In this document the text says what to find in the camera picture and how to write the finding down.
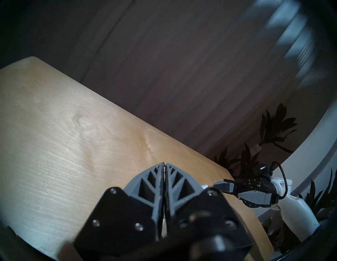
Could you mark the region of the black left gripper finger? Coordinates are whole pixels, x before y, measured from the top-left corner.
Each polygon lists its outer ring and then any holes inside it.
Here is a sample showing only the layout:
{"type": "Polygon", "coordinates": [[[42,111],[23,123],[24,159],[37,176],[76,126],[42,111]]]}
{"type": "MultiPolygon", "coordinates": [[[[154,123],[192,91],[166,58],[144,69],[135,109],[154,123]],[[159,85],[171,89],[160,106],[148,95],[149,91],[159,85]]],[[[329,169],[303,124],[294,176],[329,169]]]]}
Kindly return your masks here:
{"type": "Polygon", "coordinates": [[[160,239],[164,163],[108,188],[74,241],[81,257],[120,257],[160,239]]]}

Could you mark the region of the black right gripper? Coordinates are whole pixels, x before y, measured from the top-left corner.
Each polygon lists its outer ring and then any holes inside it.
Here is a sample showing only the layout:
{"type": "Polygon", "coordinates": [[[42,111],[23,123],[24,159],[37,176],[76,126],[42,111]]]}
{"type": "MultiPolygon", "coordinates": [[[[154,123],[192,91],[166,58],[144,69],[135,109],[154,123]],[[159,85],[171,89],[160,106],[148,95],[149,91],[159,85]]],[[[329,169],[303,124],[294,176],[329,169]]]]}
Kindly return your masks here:
{"type": "Polygon", "coordinates": [[[222,193],[237,194],[249,208],[269,208],[280,199],[267,178],[224,179],[203,189],[194,177],[169,163],[164,185],[174,261],[243,261],[253,241],[222,193]]]}

